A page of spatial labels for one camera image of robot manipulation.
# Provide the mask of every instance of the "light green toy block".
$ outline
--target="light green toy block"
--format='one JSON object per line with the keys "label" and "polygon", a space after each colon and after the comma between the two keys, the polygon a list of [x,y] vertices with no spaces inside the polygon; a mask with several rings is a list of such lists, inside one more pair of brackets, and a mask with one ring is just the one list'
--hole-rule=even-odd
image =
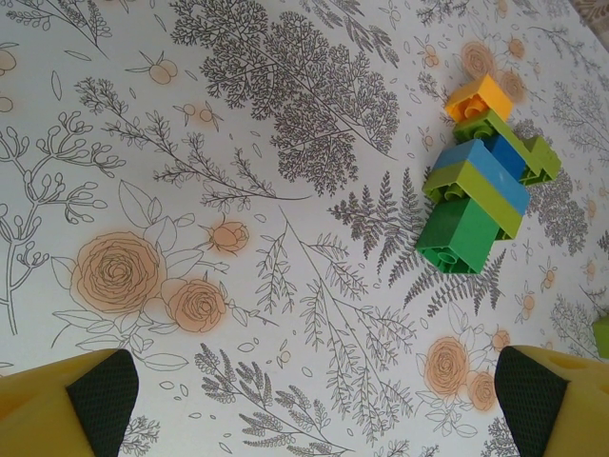
{"label": "light green toy block", "polygon": [[499,225],[498,240],[518,234],[522,216],[469,162],[434,169],[422,190],[436,203],[471,198]]}
{"label": "light green toy block", "polygon": [[460,122],[453,129],[453,135],[459,143],[472,140],[474,138],[490,138],[493,135],[500,134],[507,142],[516,150],[516,152],[524,159],[526,167],[521,183],[524,185],[542,182],[545,179],[549,181],[549,176],[542,176],[542,165],[539,158],[531,152],[524,143],[514,134],[505,122],[493,110],[489,109],[477,116],[474,116],[466,121]]}
{"label": "light green toy block", "polygon": [[546,143],[542,136],[528,138],[522,141],[522,143],[541,163],[540,176],[531,176],[523,184],[528,186],[531,184],[554,181],[559,175],[561,162],[557,154],[552,150],[552,148],[550,148],[550,145]]}
{"label": "light green toy block", "polygon": [[599,356],[609,359],[609,315],[592,324],[594,339],[597,341]]}

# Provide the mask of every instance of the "orange rose print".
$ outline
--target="orange rose print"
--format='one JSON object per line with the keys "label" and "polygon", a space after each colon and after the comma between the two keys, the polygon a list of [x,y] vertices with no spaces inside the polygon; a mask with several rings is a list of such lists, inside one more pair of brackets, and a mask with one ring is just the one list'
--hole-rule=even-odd
{"label": "orange rose print", "polygon": [[468,367],[463,345],[452,336],[441,338],[427,353],[424,381],[440,396],[456,395],[465,382]]}
{"label": "orange rose print", "polygon": [[186,331],[210,331],[226,313],[221,291],[200,279],[169,279],[163,283],[161,296],[169,317]]}
{"label": "orange rose print", "polygon": [[223,222],[217,228],[199,227],[209,234],[206,245],[212,245],[220,251],[225,250],[234,254],[243,249],[249,241],[249,231],[241,222]]}
{"label": "orange rose print", "polygon": [[522,103],[525,100],[524,83],[521,76],[514,71],[503,71],[499,77],[499,85],[513,103]]}
{"label": "orange rose print", "polygon": [[104,312],[142,307],[167,279],[165,258],[131,232],[98,236],[81,247],[70,294]]}
{"label": "orange rose print", "polygon": [[482,78],[485,74],[494,76],[497,72],[495,56],[491,50],[479,41],[467,43],[461,49],[463,69],[472,78]]}
{"label": "orange rose print", "polygon": [[493,335],[491,345],[496,352],[501,352],[503,348],[510,345],[510,334],[506,330],[497,330]]}
{"label": "orange rose print", "polygon": [[524,57],[524,44],[518,38],[512,38],[507,44],[507,50],[509,50],[510,54],[521,60]]}
{"label": "orange rose print", "polygon": [[497,403],[493,376],[486,371],[467,375],[467,395],[474,408],[478,411],[488,411]]}

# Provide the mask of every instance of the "green toy block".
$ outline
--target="green toy block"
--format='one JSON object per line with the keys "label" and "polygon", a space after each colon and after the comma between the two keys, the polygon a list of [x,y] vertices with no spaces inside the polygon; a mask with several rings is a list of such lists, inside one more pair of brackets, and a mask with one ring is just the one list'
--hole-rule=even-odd
{"label": "green toy block", "polygon": [[536,152],[529,150],[493,110],[489,109],[463,121],[453,129],[453,134],[459,143],[464,143],[474,138],[483,140],[497,133],[507,140],[510,146],[516,150],[526,163],[524,173],[520,179],[522,184],[528,186],[529,184],[551,181],[549,174],[543,173],[543,165],[545,164],[540,158],[545,157],[545,154],[541,153],[541,149],[538,149]]}
{"label": "green toy block", "polygon": [[592,324],[594,339],[597,341],[599,356],[609,358],[609,316],[605,316]]}
{"label": "green toy block", "polygon": [[469,162],[432,170],[422,190],[436,203],[471,198],[499,225],[498,240],[518,234],[522,216]]}
{"label": "green toy block", "polygon": [[471,198],[436,205],[416,250],[443,273],[480,273],[499,226]]}
{"label": "green toy block", "polygon": [[524,146],[531,151],[534,157],[542,164],[539,177],[530,176],[523,183],[526,186],[546,181],[554,181],[559,175],[561,162],[557,154],[550,148],[542,136],[534,136],[522,141]]}

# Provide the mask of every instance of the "black mesh pad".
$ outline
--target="black mesh pad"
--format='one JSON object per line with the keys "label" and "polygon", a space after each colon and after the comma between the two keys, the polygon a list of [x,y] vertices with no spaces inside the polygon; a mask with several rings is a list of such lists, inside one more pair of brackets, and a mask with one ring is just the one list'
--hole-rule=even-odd
{"label": "black mesh pad", "polygon": [[118,455],[138,385],[131,354],[121,349],[66,387],[96,457]]}
{"label": "black mesh pad", "polygon": [[501,351],[495,391],[521,457],[542,457],[567,385],[518,350]]}

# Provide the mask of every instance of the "dark green toy block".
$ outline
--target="dark green toy block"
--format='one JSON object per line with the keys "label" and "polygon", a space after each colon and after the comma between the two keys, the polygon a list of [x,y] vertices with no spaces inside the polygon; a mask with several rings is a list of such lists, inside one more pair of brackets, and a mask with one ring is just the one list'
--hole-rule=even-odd
{"label": "dark green toy block", "polygon": [[480,273],[499,225],[471,198],[436,205],[417,251],[443,273]]}

